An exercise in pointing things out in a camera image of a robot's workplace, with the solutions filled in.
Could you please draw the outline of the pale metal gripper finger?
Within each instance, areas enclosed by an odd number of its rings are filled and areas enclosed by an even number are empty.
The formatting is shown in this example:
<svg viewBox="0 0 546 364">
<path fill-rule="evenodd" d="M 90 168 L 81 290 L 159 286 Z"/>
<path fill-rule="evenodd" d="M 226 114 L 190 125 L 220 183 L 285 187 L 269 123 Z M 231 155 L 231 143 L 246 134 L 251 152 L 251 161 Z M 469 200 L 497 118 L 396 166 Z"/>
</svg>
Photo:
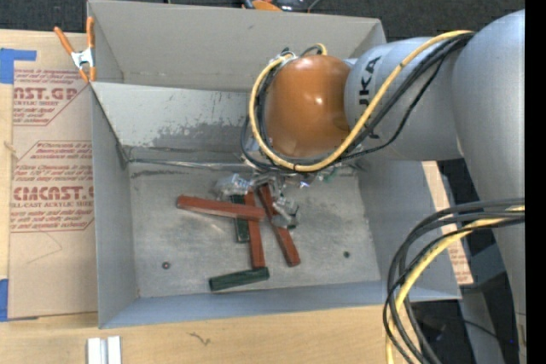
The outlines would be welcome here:
<svg viewBox="0 0 546 364">
<path fill-rule="evenodd" d="M 214 191 L 217 199 L 232 200 L 233 198 L 243 198 L 253 190 L 251 182 L 238 173 L 220 178 L 215 186 Z"/>
<path fill-rule="evenodd" d="M 297 228 L 299 225 L 299 206 L 291 198 L 280 196 L 273 200 L 272 223 L 278 228 Z"/>
</svg>

